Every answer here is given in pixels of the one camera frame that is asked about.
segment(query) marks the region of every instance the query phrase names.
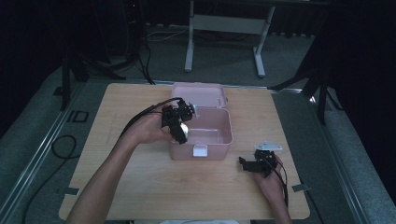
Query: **black tripod leg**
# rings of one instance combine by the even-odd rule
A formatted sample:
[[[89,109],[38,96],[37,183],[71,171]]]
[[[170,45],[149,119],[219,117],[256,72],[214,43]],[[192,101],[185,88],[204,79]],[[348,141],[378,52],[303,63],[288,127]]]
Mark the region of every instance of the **black tripod leg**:
[[[323,72],[323,77],[320,84],[319,102],[318,102],[318,118],[323,125],[326,125],[324,119],[324,110],[326,109],[326,95],[329,82],[329,71]]]
[[[301,81],[306,77],[312,77],[317,71],[318,71],[318,69],[311,69],[309,71],[304,72],[303,74],[296,75],[296,76],[292,77],[291,79],[286,80],[276,86],[268,87],[267,89],[271,90],[271,91],[281,91],[281,90],[287,88],[289,85],[294,84],[298,81]]]
[[[315,94],[315,92],[317,92],[319,86],[320,86],[319,77],[311,77],[305,83],[302,93],[304,96],[311,98]]]

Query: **gray carpet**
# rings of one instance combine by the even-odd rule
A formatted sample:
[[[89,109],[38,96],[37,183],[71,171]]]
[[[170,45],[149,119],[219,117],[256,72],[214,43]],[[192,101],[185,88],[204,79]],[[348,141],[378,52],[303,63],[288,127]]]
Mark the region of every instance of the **gray carpet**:
[[[262,53],[267,76],[259,78],[256,76],[251,49],[257,41],[255,36],[249,36],[240,41],[213,42],[207,41],[210,35],[202,34],[200,38],[196,38],[194,61],[190,73],[184,72],[186,36],[179,35],[164,41],[153,41],[161,38],[163,37],[154,35],[149,37],[151,57],[148,68],[154,81],[214,82],[225,85],[264,87],[293,77],[313,40],[305,37],[269,36]],[[149,52],[142,49],[143,61],[145,62],[148,57]],[[127,70],[119,71],[119,74],[127,77],[125,82],[144,82],[139,67],[137,64]],[[57,134],[57,136],[73,134],[77,139],[77,154],[82,150],[107,84],[114,81],[97,75],[94,71],[91,73],[92,78],[88,83],[80,85],[74,82],[75,90],[81,87],[79,95],[71,104],[70,110],[61,114],[68,118],[71,111],[88,112],[88,120],[86,122],[65,120],[62,129]],[[2,203],[12,191],[26,163],[39,148],[51,124],[60,114],[61,98],[52,95],[60,84],[61,76],[58,70],[43,83],[40,91],[0,141],[0,160],[3,164],[0,175],[5,180],[2,181],[0,195]],[[304,80],[291,88],[300,89],[303,85]],[[350,207],[349,200],[346,199],[345,190],[341,188],[339,174],[334,169],[334,163],[331,160],[332,156],[329,151],[332,146],[329,145],[328,136],[323,131],[325,129],[326,132],[330,132],[332,139],[336,138],[337,141],[332,141],[335,148],[358,146],[355,150],[363,156],[360,157],[361,161],[356,161],[357,163],[369,161],[364,156],[364,150],[361,150],[359,138],[356,138],[350,123],[347,123],[345,114],[328,105],[326,120],[329,123],[329,129],[327,129],[318,124],[315,106],[309,104],[301,94],[295,91],[282,91],[274,94],[274,100],[298,173],[305,184],[311,188],[310,193],[313,198],[313,201],[307,198],[311,210],[310,217],[305,220],[295,220],[295,223],[320,223],[320,216],[323,217],[324,223],[357,222],[359,219],[354,217],[353,209]],[[71,150],[72,141],[62,139],[56,144],[56,148],[62,155],[65,155]],[[340,161],[343,164],[355,164],[350,160],[350,155],[341,155],[343,159]],[[26,223],[64,223],[58,217],[58,210],[62,203],[63,190],[69,184],[77,161],[78,159],[68,161],[38,192],[29,207]],[[21,223],[26,204],[38,187],[61,163],[62,160],[54,157],[51,152],[47,154],[30,188],[9,219],[9,223]],[[369,165],[366,167],[370,175],[375,175],[372,167]],[[352,179],[353,186],[356,186],[354,188],[360,194],[360,202],[364,205],[362,210],[367,217],[363,221],[368,219],[370,223],[390,223],[396,220],[394,204],[388,203],[389,199],[386,192],[384,193],[384,190],[380,188],[381,185],[378,186],[375,183],[361,185],[361,181],[368,178],[367,172],[356,169],[348,169],[348,171],[352,172],[348,174],[348,177]],[[375,195],[379,195],[377,199],[380,202],[373,201],[364,195],[367,188],[371,188],[371,192],[373,188],[379,188],[375,190]],[[273,223],[273,221],[261,220],[259,222]]]

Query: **dark background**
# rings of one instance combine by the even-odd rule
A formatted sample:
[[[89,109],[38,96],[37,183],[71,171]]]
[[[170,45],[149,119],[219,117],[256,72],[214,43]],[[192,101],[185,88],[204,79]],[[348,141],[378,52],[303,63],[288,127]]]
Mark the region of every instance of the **dark background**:
[[[123,10],[130,8],[132,2],[119,1],[111,5],[101,0],[2,1],[0,136],[22,112],[43,80],[61,65],[64,48],[59,35],[73,49],[98,61],[122,54],[120,49],[124,49],[127,42]],[[189,1],[142,3],[144,21],[152,25],[188,24]],[[342,107],[395,201],[396,6],[390,0],[335,3],[345,7],[332,7],[320,30],[326,11],[278,7],[270,32],[286,36],[316,35],[300,71],[320,66],[332,55],[330,86],[336,89]],[[44,5],[52,12],[57,29],[49,29],[45,19],[48,15],[40,14],[41,7],[37,10],[37,6]],[[216,13],[260,18],[266,9],[223,4],[218,5]],[[196,11],[212,13],[214,8],[203,2]]]

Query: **electrical cord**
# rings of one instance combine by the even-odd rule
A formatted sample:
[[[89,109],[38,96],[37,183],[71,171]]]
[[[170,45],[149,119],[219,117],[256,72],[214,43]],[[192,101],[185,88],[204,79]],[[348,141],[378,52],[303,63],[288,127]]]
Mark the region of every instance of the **electrical cord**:
[[[146,65],[143,64],[142,58],[140,57],[140,53],[137,53],[137,59],[140,63],[140,66],[142,66],[142,68],[138,68],[140,70],[140,72],[142,72],[143,76],[145,77],[146,81],[151,84],[151,85],[155,85],[155,82],[151,79],[150,75],[149,75],[149,60],[151,58],[151,49],[149,47],[149,41],[148,41],[148,36],[145,35],[145,47],[148,50],[148,59],[146,61]]]
[[[161,106],[161,105],[166,105],[166,104],[168,104],[168,103],[170,103],[170,102],[172,102],[172,101],[176,101],[176,100],[183,100],[183,98],[181,98],[181,97],[174,97],[174,98],[171,98],[171,99],[169,99],[169,100],[165,100],[165,101],[163,101],[163,102],[160,102],[160,103],[158,103],[158,104],[156,104],[156,105],[152,105],[152,106],[146,108],[145,110],[143,110],[142,112],[138,113],[138,114],[135,115],[133,118],[131,118],[131,120],[129,120],[129,122],[125,125],[125,128],[122,130],[122,132],[121,132],[119,138],[121,138],[121,137],[125,134],[125,132],[126,132],[137,120],[139,120],[139,119],[142,118],[143,116],[147,115],[148,113],[152,113],[152,111],[155,110],[156,108],[158,108],[159,106]]]
[[[63,139],[63,138],[70,138],[73,140],[73,146],[72,149],[70,150],[69,154],[67,154],[67,156],[62,156],[60,155],[56,149],[55,149],[55,144]],[[73,135],[70,134],[66,134],[66,135],[62,135],[57,137],[50,145],[50,149],[53,153],[53,155],[59,159],[64,160],[61,165],[59,165],[56,170],[54,172],[52,172],[52,174],[49,175],[49,177],[47,177],[47,179],[41,184],[41,186],[35,191],[35,193],[33,194],[33,196],[29,199],[28,203],[26,204],[24,211],[23,211],[23,216],[22,216],[22,223],[26,223],[26,217],[27,217],[27,213],[29,211],[30,205],[32,204],[33,200],[35,199],[35,197],[37,196],[37,194],[44,188],[44,186],[55,176],[56,173],[59,172],[59,170],[61,170],[61,168],[69,161],[69,160],[73,160],[75,158],[79,158],[80,155],[77,156],[73,156],[74,152],[76,151],[77,148],[77,140]]]
[[[285,183],[285,181],[283,181],[282,176],[276,170],[276,168],[274,166],[272,166],[271,163],[268,160],[266,160],[266,159],[263,159],[263,160],[269,165],[269,167],[277,175],[277,177],[279,177],[280,182],[282,183],[282,187],[283,187],[283,194],[285,195],[285,204],[286,204],[287,207],[289,207],[289,192],[288,192],[288,185],[287,185],[287,183],[288,183],[288,175],[286,174],[285,167],[283,167],[282,164],[278,163],[282,167],[282,169],[283,169],[283,171],[285,173],[286,183]]]
[[[154,32],[154,33],[151,33],[151,34],[147,35],[147,37],[149,37],[149,36],[151,36],[151,35],[156,35],[156,34],[171,34],[171,35],[169,35],[169,36],[167,36],[167,37],[164,37],[164,38],[162,38],[162,39],[156,39],[156,40],[150,39],[150,40],[149,40],[150,42],[161,42],[161,41],[170,39],[170,38],[172,38],[172,37],[174,37],[174,36],[181,35],[181,34],[183,34],[183,33],[187,33],[188,31],[189,31],[189,30],[186,29],[186,30],[183,30],[183,31],[180,31],[180,32]]]
[[[300,179],[301,184],[304,185],[304,181],[300,177],[299,177],[299,179]],[[318,206],[315,203],[314,199],[312,198],[311,193],[309,192],[309,190],[305,190],[304,192],[306,192],[306,194],[308,195],[309,200],[311,200],[312,204],[314,205],[315,211],[317,211],[317,213],[318,213],[318,218],[320,220],[320,223],[323,224],[324,223],[323,217],[321,216],[321,214],[319,212],[319,209],[318,209]]]

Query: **white metal frame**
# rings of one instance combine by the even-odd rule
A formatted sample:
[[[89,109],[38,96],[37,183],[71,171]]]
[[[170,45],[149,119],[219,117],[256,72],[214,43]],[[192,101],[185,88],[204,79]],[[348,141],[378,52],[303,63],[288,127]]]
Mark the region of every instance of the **white metal frame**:
[[[196,30],[221,31],[241,34],[260,35],[260,43],[253,48],[254,59],[256,61],[257,73],[259,77],[265,77],[264,66],[262,64],[262,47],[265,37],[271,25],[275,7],[270,7],[265,20],[219,17],[194,14],[194,1],[190,5],[190,26],[189,26],[189,45],[187,46],[186,63],[184,70],[192,70],[192,58],[194,53],[193,33]]]

